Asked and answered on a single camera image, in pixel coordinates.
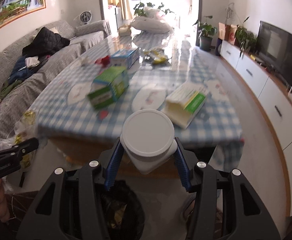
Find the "person's left hand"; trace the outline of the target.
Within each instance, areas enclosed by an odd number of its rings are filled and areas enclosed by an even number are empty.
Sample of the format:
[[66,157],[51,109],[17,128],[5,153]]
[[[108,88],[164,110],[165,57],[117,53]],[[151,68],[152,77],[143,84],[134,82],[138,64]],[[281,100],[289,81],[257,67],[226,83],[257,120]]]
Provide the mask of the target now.
[[3,181],[0,179],[0,220],[6,223],[10,219],[10,211],[8,209],[7,200],[5,197],[5,190]]

